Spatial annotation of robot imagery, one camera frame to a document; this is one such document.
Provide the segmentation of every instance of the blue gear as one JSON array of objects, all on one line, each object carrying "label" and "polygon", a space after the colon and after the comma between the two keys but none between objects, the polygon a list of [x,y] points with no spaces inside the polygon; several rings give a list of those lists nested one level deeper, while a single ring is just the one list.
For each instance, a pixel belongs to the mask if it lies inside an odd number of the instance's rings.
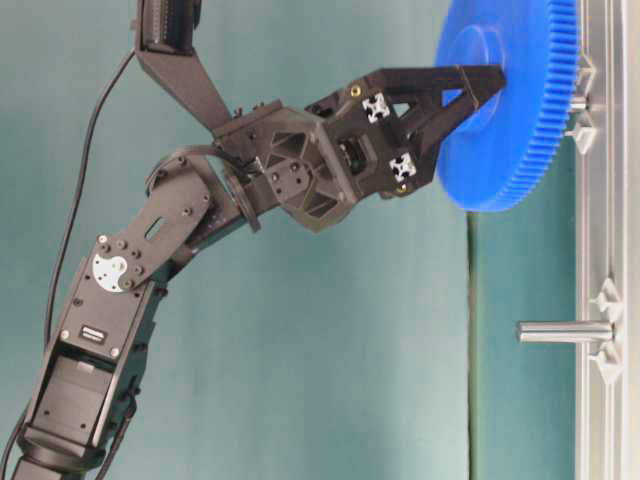
[{"label": "blue gear", "polygon": [[500,64],[507,77],[442,144],[438,175],[457,205],[501,211],[533,190],[564,135],[579,51],[575,0],[453,1],[436,64]]}]

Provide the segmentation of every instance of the metal peg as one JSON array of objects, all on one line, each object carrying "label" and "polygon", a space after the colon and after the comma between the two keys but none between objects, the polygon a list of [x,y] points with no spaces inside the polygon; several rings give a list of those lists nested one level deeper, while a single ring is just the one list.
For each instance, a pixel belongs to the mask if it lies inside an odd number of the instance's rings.
[{"label": "metal peg", "polygon": [[594,343],[613,340],[609,322],[521,322],[516,338],[522,343]]}]

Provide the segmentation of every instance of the hole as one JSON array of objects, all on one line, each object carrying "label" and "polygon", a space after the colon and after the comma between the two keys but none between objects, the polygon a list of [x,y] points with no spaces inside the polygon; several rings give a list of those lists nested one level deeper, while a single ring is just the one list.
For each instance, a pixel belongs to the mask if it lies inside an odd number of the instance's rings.
[{"label": "hole", "polygon": [[280,132],[273,137],[276,153],[289,158],[300,158],[306,142],[307,136],[304,133]]},{"label": "hole", "polygon": [[458,98],[461,93],[462,93],[462,90],[460,90],[460,89],[457,89],[457,90],[445,90],[444,92],[442,92],[442,103],[443,103],[442,106],[446,107],[447,105],[449,105],[456,98]]},{"label": "hole", "polygon": [[151,224],[151,226],[147,230],[147,233],[144,234],[144,238],[151,241],[151,239],[158,234],[158,231],[160,230],[160,228],[162,228],[164,223],[165,223],[164,218],[162,217],[158,218],[155,222]]},{"label": "hole", "polygon": [[323,217],[329,210],[338,204],[333,198],[316,193],[307,208],[307,213],[315,218]]},{"label": "hole", "polygon": [[322,108],[319,105],[314,105],[313,113],[315,113],[316,115],[322,118],[329,118],[330,116],[333,115],[333,108],[331,107]]},{"label": "hole", "polygon": [[409,111],[409,108],[411,107],[408,103],[396,103],[393,105],[393,109],[395,110],[398,117],[401,117],[402,115],[407,113]]},{"label": "hole", "polygon": [[269,157],[268,168],[275,167],[279,163],[284,162],[284,160],[285,159],[283,157],[280,157],[278,155],[271,155]]},{"label": "hole", "polygon": [[341,141],[339,144],[340,150],[345,162],[349,166],[351,175],[358,175],[367,168],[367,157],[364,151],[360,147],[360,142],[357,138],[348,138]]}]

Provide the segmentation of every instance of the gear teeth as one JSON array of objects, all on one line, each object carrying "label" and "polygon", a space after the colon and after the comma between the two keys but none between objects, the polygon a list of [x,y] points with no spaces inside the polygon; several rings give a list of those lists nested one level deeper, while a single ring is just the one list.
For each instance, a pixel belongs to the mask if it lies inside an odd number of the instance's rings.
[{"label": "gear teeth", "polygon": [[580,52],[576,1],[547,0],[547,10],[550,55],[542,108],[520,166],[489,206],[494,211],[513,207],[533,190],[549,168],[569,120]]}]

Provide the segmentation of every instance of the metal bracket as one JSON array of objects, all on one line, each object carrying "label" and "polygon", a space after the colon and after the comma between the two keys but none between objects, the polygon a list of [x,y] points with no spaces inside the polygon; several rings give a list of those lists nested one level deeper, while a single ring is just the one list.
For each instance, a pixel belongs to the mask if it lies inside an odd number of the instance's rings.
[{"label": "metal bracket", "polygon": [[612,385],[622,373],[622,354],[616,346],[615,333],[620,329],[624,303],[615,283],[607,278],[598,296],[591,300],[606,321],[612,326],[614,335],[610,341],[599,345],[597,352],[589,354],[589,360],[595,362],[606,385]]},{"label": "metal bracket", "polygon": [[[93,274],[106,291],[129,291],[146,281],[184,245],[211,208],[212,195],[199,171],[204,167],[196,168],[193,161],[169,157],[156,168],[149,200],[131,225],[112,237],[98,237],[91,255]],[[109,268],[102,269],[105,262]]]}]

